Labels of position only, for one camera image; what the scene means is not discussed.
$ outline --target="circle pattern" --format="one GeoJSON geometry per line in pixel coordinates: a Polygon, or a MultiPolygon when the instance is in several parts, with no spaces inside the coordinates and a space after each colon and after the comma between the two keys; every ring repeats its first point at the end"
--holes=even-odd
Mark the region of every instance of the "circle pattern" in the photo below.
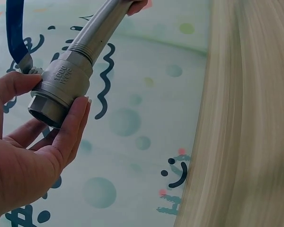
{"type": "Polygon", "coordinates": [[[142,102],[142,98],[141,98],[140,95],[131,95],[129,97],[129,104],[130,105],[133,105],[133,106],[140,105],[141,102],[142,102]]]}
{"type": "Polygon", "coordinates": [[[89,179],[83,186],[82,194],[86,203],[98,209],[110,207],[117,198],[114,184],[103,177],[89,179]]]}
{"type": "Polygon", "coordinates": [[[168,65],[166,67],[166,73],[167,73],[167,75],[169,75],[171,77],[179,77],[179,76],[182,75],[183,70],[178,65],[168,65]]]}
{"type": "Polygon", "coordinates": [[[139,150],[147,150],[151,146],[151,139],[146,136],[140,136],[135,141],[139,150]]]}
{"type": "Polygon", "coordinates": [[[141,127],[139,114],[128,108],[121,108],[113,112],[108,120],[109,128],[115,135],[131,136],[141,127]]]}

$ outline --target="black squiggle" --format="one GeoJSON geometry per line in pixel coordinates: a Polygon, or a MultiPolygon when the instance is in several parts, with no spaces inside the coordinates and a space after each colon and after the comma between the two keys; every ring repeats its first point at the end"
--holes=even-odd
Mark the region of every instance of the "black squiggle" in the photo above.
{"type": "Polygon", "coordinates": [[[15,99],[13,101],[9,101],[5,105],[3,105],[3,112],[5,114],[8,114],[9,113],[9,109],[13,108],[14,105],[16,105],[16,103],[17,103],[17,97],[15,97],[15,99]]]}
{"type": "Polygon", "coordinates": [[[105,99],[105,96],[108,94],[108,92],[110,90],[110,86],[111,86],[110,80],[108,79],[107,75],[113,69],[113,67],[115,65],[114,60],[110,58],[115,52],[115,46],[113,44],[107,44],[107,45],[110,47],[110,52],[103,57],[103,60],[108,62],[109,66],[106,70],[104,70],[103,72],[100,73],[100,77],[103,79],[103,81],[105,83],[105,87],[104,87],[103,91],[101,91],[97,96],[99,101],[102,104],[102,110],[100,111],[100,113],[98,113],[95,116],[96,120],[99,120],[100,118],[102,118],[107,112],[107,100],[105,99]]]}

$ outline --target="hand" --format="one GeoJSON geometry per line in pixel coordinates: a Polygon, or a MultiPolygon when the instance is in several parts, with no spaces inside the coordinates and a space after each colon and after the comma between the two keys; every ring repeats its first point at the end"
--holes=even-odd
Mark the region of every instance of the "hand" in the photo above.
{"type": "Polygon", "coordinates": [[[144,6],[147,5],[148,0],[133,0],[135,1],[132,6],[129,8],[127,15],[131,16],[135,13],[138,13],[143,9],[144,6]]]}
{"type": "Polygon", "coordinates": [[[0,216],[36,201],[48,191],[75,158],[88,120],[90,103],[86,97],[79,97],[61,129],[51,131],[31,148],[27,149],[46,127],[36,119],[2,137],[3,105],[29,92],[40,80],[40,75],[18,72],[0,78],[0,216]]]}

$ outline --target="green dot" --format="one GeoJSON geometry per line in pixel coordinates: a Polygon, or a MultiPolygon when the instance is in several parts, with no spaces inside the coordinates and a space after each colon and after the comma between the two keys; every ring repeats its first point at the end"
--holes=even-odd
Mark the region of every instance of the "green dot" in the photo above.
{"type": "Polygon", "coordinates": [[[182,75],[183,70],[178,65],[168,65],[166,67],[166,73],[171,77],[179,77],[182,75]]]}
{"type": "Polygon", "coordinates": [[[129,105],[137,106],[137,105],[140,105],[141,102],[142,102],[142,98],[140,97],[140,95],[131,95],[129,97],[129,105]]]}
{"type": "Polygon", "coordinates": [[[145,77],[144,78],[144,82],[145,82],[146,86],[148,86],[148,87],[153,87],[154,86],[154,82],[153,82],[152,78],[145,77]]]}
{"type": "Polygon", "coordinates": [[[179,29],[183,34],[186,34],[186,35],[190,35],[190,34],[194,33],[194,31],[195,31],[194,26],[190,23],[181,24],[179,29]]]}
{"type": "Polygon", "coordinates": [[[136,143],[136,147],[139,150],[147,150],[151,146],[151,140],[150,140],[150,138],[148,138],[146,136],[138,137],[136,139],[135,143],[136,143]]]}

